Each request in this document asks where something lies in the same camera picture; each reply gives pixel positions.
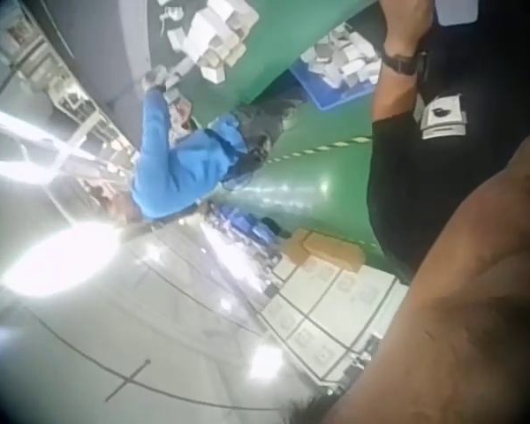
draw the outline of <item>black pants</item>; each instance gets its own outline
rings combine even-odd
[[[283,134],[297,107],[307,96],[300,86],[285,90],[274,97],[244,104],[232,111],[239,120],[239,131],[247,145],[247,155],[242,155],[223,180],[231,181],[254,172],[267,156],[266,144],[272,148]]]

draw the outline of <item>yellow-black striped tape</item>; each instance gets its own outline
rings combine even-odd
[[[294,152],[289,155],[282,155],[279,157],[274,157],[274,158],[268,159],[265,163],[278,163],[278,162],[286,161],[288,159],[292,159],[295,157],[315,155],[321,152],[329,152],[330,150],[334,148],[348,148],[350,146],[354,146],[354,145],[362,144],[362,143],[368,143],[370,141],[371,141],[370,137],[355,137],[354,139],[351,139],[348,141],[337,141],[335,143],[326,144],[324,146],[318,146],[317,148],[307,148],[305,150]]]

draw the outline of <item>blue shirt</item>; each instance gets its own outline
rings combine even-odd
[[[232,114],[220,117],[211,127],[233,148],[225,151],[218,138],[204,130],[170,147],[169,104],[158,90],[146,93],[132,198],[147,219],[175,214],[211,193],[239,155],[247,153],[239,121]]]

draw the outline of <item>name tag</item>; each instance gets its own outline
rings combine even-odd
[[[466,124],[460,95],[436,98],[424,109],[420,121],[422,139],[466,135]]]

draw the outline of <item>black shirt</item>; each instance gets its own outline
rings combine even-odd
[[[426,104],[461,95],[466,136],[422,140],[412,113],[373,125],[370,220],[406,282],[461,202],[530,134],[530,21],[523,25],[527,31],[504,28],[520,31],[511,41],[492,38],[486,20],[465,32],[454,28],[438,42],[447,49],[430,50],[430,80],[420,91]]]

